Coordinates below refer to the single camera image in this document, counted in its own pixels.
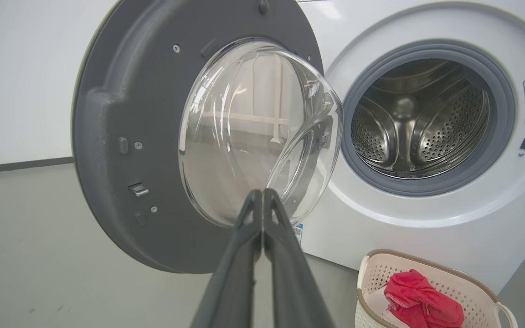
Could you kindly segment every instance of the washing machine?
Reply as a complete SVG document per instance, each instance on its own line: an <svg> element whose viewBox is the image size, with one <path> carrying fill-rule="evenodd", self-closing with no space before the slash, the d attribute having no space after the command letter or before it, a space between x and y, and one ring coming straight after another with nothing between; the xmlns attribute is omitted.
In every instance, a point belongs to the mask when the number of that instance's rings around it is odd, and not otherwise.
<svg viewBox="0 0 525 328"><path fill-rule="evenodd" d="M499 292L525 258L525 3L121 1L72 129L94 216L160 270L215 270L269 183L343 266L394 249Z"/></svg>

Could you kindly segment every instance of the gray baseboard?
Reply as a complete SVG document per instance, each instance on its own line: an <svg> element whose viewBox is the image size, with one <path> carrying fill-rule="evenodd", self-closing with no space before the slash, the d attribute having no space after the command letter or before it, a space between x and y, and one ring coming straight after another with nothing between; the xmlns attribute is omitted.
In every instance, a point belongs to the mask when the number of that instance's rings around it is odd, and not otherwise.
<svg viewBox="0 0 525 328"><path fill-rule="evenodd" d="M70 164L73 162L74 162L74 157L62 157L62 158L30 160L29 162L0 164L0 172L29 169L29 168L41 168L42 166Z"/></svg>

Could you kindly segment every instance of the beige laundry basket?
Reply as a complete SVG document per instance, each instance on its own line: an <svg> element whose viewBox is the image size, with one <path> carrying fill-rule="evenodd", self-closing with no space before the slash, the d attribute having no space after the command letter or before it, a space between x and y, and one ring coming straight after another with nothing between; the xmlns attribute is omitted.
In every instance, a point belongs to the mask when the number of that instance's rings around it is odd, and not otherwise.
<svg viewBox="0 0 525 328"><path fill-rule="evenodd" d="M392 274L410 269L417 270L435 289L461 303L465 314L462 328L502 328L499 310L505 312L510 327L517 328L512 312L477 280L439 264L387 250L371 251L362 260L358 274L356 328L408 327L387 311L388 301L382 287Z"/></svg>

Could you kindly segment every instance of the red clothing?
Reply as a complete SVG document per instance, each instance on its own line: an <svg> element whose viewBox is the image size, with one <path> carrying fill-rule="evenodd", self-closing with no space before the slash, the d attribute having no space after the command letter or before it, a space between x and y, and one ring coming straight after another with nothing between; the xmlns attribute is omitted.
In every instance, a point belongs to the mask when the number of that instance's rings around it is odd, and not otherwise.
<svg viewBox="0 0 525 328"><path fill-rule="evenodd" d="M391 276L384 295L390 312L410 328L460 328L465 319L461 305L416 270Z"/></svg>

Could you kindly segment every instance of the floor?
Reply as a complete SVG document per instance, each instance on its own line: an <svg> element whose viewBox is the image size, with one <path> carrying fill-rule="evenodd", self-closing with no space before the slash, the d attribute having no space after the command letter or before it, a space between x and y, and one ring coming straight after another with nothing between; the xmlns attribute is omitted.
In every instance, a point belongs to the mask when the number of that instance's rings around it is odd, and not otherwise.
<svg viewBox="0 0 525 328"><path fill-rule="evenodd" d="M357 272L308 263L335 325L353 327ZM71 164L0 172L0 327L187 327L209 278L125 255L94 220ZM256 279L254 326L271 327L268 260ZM499 298L525 327L525 261Z"/></svg>

